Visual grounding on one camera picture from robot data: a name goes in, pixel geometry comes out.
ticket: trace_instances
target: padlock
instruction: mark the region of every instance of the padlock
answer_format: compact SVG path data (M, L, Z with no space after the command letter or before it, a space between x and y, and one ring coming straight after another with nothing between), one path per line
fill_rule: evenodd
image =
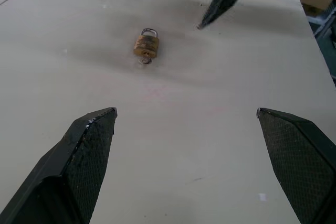
M144 33L153 33L154 36L144 35ZM134 46L134 54L142 57L139 62L142 64L149 64L152 59L158 56L157 50L159 48L158 32L153 29L143 29L140 33Z

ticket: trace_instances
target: padlock shackle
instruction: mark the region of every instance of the padlock shackle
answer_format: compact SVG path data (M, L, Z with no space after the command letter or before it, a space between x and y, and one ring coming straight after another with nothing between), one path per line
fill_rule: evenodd
M143 35L146 32L153 33L153 34L155 34L156 38L158 37L158 32L155 31L154 29L151 29L151 28L145 28L145 29L143 29L142 32L140 33L140 35Z

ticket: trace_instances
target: padlock body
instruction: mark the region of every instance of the padlock body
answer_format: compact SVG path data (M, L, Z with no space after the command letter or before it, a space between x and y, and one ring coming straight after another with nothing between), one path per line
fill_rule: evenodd
M159 42L159 38L149 35L140 35L135 43L133 52L140 57L156 58L158 55Z

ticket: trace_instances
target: white speck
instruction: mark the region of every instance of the white speck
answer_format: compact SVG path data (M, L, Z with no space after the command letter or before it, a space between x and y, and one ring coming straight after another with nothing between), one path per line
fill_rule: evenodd
M267 201L266 194L259 194L260 201Z

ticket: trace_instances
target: table surface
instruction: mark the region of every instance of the table surface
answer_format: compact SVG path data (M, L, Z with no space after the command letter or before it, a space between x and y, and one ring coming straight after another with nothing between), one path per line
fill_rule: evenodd
M296 223L258 107L336 140L336 90L299 0L10 0L0 6L0 210L78 117L118 110L91 223ZM143 28L157 59L137 64Z

